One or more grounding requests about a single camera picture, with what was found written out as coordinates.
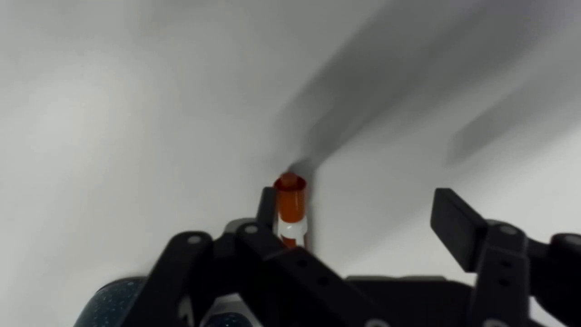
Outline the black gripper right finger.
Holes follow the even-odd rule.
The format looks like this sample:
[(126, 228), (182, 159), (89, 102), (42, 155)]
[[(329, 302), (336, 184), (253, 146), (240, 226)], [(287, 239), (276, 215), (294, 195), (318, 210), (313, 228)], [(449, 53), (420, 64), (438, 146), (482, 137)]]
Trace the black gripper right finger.
[(469, 327), (541, 327), (531, 319), (531, 300), (565, 327), (581, 327), (580, 235), (538, 242), (483, 219), (452, 190), (434, 191), (431, 228), (458, 266), (476, 275)]

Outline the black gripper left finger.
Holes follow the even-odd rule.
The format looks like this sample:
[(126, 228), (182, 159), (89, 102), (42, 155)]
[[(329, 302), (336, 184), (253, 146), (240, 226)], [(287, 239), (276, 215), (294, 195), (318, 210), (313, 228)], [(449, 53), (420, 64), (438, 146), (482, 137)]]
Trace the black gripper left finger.
[(309, 251), (273, 233), (276, 191), (255, 219), (233, 220), (215, 240), (175, 235), (124, 317), (124, 327), (202, 327), (220, 297), (238, 295), (264, 327), (400, 327), (378, 302)]

